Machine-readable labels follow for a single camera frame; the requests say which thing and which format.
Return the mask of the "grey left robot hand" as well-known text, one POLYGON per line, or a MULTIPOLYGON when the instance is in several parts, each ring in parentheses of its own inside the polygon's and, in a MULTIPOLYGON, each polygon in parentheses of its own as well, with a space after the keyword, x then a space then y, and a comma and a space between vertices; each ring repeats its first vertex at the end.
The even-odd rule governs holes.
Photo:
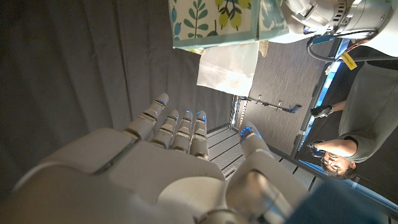
POLYGON ((364 38, 387 26, 397 1, 284 0, 281 9, 289 31, 271 42, 289 44, 321 35, 364 38))

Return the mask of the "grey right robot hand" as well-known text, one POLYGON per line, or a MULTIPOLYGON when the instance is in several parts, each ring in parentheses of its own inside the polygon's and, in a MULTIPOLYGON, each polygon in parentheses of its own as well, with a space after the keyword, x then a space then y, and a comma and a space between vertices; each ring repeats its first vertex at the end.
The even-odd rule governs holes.
POLYGON ((243 126, 244 161, 227 177, 210 161, 206 114, 171 111, 159 95, 123 131, 103 128, 28 171, 1 206, 2 223, 285 223, 308 197, 243 126))

